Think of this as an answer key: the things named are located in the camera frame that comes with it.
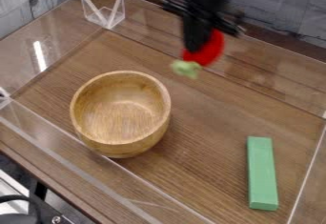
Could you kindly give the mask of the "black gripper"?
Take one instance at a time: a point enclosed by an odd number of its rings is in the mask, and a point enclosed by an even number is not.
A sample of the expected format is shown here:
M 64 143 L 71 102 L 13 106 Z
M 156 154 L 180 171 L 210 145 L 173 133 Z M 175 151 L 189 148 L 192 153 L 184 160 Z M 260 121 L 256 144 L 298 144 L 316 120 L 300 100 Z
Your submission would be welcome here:
M 243 14 L 227 10 L 228 0 L 160 0 L 161 9 L 180 17 L 184 48 L 195 52 L 214 29 L 238 36 Z

